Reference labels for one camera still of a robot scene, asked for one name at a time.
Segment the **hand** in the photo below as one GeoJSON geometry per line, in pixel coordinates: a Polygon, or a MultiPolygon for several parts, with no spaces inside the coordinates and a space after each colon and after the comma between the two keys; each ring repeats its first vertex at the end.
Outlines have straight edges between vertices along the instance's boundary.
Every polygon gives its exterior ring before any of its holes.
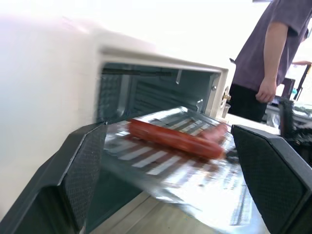
{"type": "Polygon", "coordinates": [[[272,78],[264,78],[259,92],[256,94],[255,98],[262,103],[268,103],[273,101],[276,94],[276,81],[272,78]]]}

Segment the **purple shirt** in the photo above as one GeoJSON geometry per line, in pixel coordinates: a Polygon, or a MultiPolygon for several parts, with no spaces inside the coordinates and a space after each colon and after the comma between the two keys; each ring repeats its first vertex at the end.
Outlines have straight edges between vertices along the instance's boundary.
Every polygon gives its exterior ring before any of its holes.
{"type": "Polygon", "coordinates": [[[233,84],[259,91],[264,78],[265,35],[271,22],[281,22],[289,26],[276,79],[277,85],[282,83],[311,17],[312,0],[273,0],[235,60],[236,72],[233,84]]]}

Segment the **white wall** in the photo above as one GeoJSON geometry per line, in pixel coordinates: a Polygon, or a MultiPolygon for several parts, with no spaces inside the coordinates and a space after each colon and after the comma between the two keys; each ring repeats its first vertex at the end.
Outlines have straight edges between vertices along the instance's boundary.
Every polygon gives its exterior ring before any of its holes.
{"type": "Polygon", "coordinates": [[[209,54],[206,44],[235,58],[268,5],[252,0],[4,0],[2,12],[65,15],[171,48],[209,54]]]}

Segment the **oven tray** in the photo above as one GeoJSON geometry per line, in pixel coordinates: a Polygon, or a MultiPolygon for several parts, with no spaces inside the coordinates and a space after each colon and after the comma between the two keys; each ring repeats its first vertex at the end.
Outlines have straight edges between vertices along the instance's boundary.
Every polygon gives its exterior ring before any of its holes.
{"type": "MultiPolygon", "coordinates": [[[[137,119],[193,136],[219,124],[184,107],[137,119]]],[[[216,230],[228,232],[249,224],[252,199],[240,165],[229,160],[235,154],[230,133],[222,143],[227,157],[207,161],[131,137],[126,121],[108,125],[107,131],[102,158],[107,170],[216,230]]]]}

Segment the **hot dog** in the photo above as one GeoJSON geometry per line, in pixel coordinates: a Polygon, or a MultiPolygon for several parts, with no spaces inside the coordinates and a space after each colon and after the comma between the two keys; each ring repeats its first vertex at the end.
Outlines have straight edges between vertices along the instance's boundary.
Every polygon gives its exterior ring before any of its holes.
{"type": "Polygon", "coordinates": [[[224,156],[223,148],[216,142],[136,119],[130,120],[129,133],[134,137],[167,145],[203,158],[219,159],[224,156]]]}
{"type": "Polygon", "coordinates": [[[228,127],[221,123],[215,127],[202,131],[198,134],[198,137],[219,143],[224,139],[227,130],[228,127]]]}

